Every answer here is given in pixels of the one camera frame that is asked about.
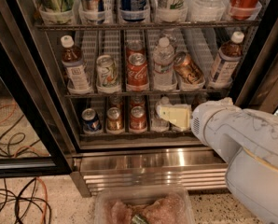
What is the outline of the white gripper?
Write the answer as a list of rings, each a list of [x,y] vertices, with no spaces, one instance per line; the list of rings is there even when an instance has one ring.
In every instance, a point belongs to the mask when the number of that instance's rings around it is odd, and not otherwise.
[[[191,105],[158,105],[156,109],[161,119],[169,121],[181,130],[191,127],[193,134],[206,146],[209,145],[205,139],[207,122],[214,114],[224,110],[240,111],[241,108],[234,105],[230,97],[225,97],[218,101],[207,101],[198,105],[192,115]]]

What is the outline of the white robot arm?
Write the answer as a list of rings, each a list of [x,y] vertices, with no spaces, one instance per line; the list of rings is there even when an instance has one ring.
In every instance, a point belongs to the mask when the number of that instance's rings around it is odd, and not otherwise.
[[[241,109],[227,97],[190,110],[157,105],[161,119],[190,128],[228,164],[229,191],[265,224],[278,224],[278,116]]]

